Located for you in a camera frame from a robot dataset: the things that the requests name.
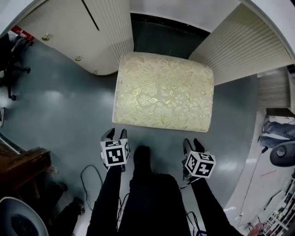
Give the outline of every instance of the wooden furniture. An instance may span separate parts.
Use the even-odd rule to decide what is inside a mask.
[[[9,195],[19,197],[18,189],[50,166],[50,151],[44,148],[37,147],[17,154],[0,143],[0,198]]]

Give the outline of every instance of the person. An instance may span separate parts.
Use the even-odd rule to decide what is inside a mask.
[[[284,142],[295,141],[295,124],[281,124],[276,121],[271,122],[269,117],[266,117],[262,132],[266,134],[275,134],[287,139],[260,136],[258,143],[263,147],[273,148],[274,146]]]
[[[117,229],[121,166],[112,166],[94,204],[87,236],[182,235],[190,236],[180,188],[171,175],[153,174],[150,149],[134,153],[134,173],[120,227]],[[208,236],[241,234],[230,225],[206,180],[191,183]],[[254,227],[251,236],[258,235]]]
[[[67,190],[68,187],[65,183],[50,182],[48,188],[42,193],[39,199],[33,201],[30,198],[26,199],[26,203],[35,210],[44,222],[50,236],[71,236],[78,217],[85,213],[84,202],[78,197],[75,197],[52,223],[52,212],[62,194]],[[23,227],[22,233],[18,235],[30,236],[33,234],[28,228]]]

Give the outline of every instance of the floral upholstery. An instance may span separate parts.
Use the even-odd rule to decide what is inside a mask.
[[[207,132],[213,73],[194,61],[151,53],[123,54],[113,122]]]

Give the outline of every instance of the jeans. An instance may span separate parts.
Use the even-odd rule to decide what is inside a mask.
[[[278,122],[267,122],[265,124],[265,132],[267,134],[275,134],[285,139],[277,139],[268,136],[261,136],[259,139],[259,144],[263,147],[272,148],[280,143],[295,140],[295,124],[281,124]]]

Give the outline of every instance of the black shoe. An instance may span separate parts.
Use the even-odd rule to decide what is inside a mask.
[[[80,214],[79,215],[82,216],[85,213],[84,202],[80,198],[77,198],[77,197],[74,198],[73,202],[80,207]]]
[[[133,156],[134,166],[136,165],[150,165],[150,150],[149,147],[139,146]]]

